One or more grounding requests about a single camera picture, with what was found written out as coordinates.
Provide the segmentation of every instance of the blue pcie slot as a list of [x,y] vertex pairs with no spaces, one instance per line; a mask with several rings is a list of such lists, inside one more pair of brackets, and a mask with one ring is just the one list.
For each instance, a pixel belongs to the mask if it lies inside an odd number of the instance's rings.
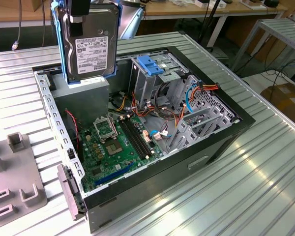
[[110,180],[112,180],[112,179],[116,178],[117,176],[120,176],[120,175],[122,175],[124,173],[127,173],[130,170],[130,167],[132,165],[133,165],[133,163],[131,163],[130,165],[128,165],[127,167],[125,167],[125,168],[123,168],[123,169],[121,169],[119,171],[116,171],[116,172],[114,172],[114,173],[112,173],[112,174],[110,174],[110,175],[108,175],[106,177],[103,177],[103,178],[95,181],[94,182],[95,186],[97,186],[97,185],[99,185],[101,183],[105,183],[107,181],[110,181]]

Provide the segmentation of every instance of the cardboard box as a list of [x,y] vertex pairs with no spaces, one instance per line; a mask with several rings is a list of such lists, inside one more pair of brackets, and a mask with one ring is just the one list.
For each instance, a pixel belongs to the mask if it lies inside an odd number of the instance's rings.
[[[21,0],[22,11],[36,11],[41,6],[41,0]],[[0,6],[19,9],[19,0],[0,0]]]
[[[261,92],[266,100],[269,101],[272,86]],[[270,101],[278,110],[285,114],[295,123],[295,86],[292,84],[277,85],[273,88],[273,94]]]

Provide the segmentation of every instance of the metal table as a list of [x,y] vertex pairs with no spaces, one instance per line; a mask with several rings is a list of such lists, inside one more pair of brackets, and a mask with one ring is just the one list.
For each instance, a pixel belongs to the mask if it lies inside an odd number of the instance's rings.
[[[95,235],[295,235],[295,124],[254,93],[187,35],[120,41],[118,53],[177,46],[256,123],[214,163],[155,196]],[[59,63],[57,47],[0,53],[0,140],[29,135],[48,203],[0,228],[4,235],[89,235],[72,221],[60,183],[61,163],[31,71]]]
[[295,49],[295,22],[290,19],[270,19],[270,20],[258,20],[252,30],[250,31],[248,37],[240,48],[239,52],[235,57],[234,64],[232,66],[232,71],[234,71],[241,60],[242,55],[245,53],[247,47],[255,37],[259,29],[265,30],[265,34],[262,39],[254,49],[251,55],[255,54],[263,45],[265,40],[269,35],[273,35],[277,39],[286,43],[291,48]]

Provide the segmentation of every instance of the red cable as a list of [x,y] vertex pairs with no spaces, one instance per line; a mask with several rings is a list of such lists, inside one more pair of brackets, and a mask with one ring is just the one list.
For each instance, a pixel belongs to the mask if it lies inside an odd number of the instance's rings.
[[74,118],[74,116],[69,111],[65,110],[65,112],[67,112],[71,116],[71,118],[73,120],[73,123],[74,123],[74,126],[75,126],[75,133],[76,133],[76,136],[77,136],[77,150],[78,150],[79,149],[79,138],[78,138],[78,126],[77,126],[77,123],[75,121],[76,119]]

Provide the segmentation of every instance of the green circuit board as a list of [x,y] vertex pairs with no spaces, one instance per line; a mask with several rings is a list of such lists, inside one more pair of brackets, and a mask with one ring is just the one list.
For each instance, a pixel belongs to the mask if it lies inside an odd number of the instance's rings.
[[[144,130],[144,127],[138,117],[131,117],[130,121],[136,127]],[[94,126],[79,132],[83,147],[84,160],[82,162],[82,166],[85,171],[85,176],[82,178],[82,184],[85,192],[89,192],[99,187],[100,185],[95,185],[97,180],[101,180],[102,178],[125,168],[128,168],[126,171],[126,173],[128,173],[163,155],[157,143],[152,141],[155,146],[151,147],[149,144],[147,144],[147,146],[151,148],[154,154],[152,154],[149,159],[140,159],[117,121],[114,121],[114,126],[118,133],[117,139],[107,139],[104,144],[100,142],[100,138]],[[109,154],[115,151],[119,152],[113,155]]]

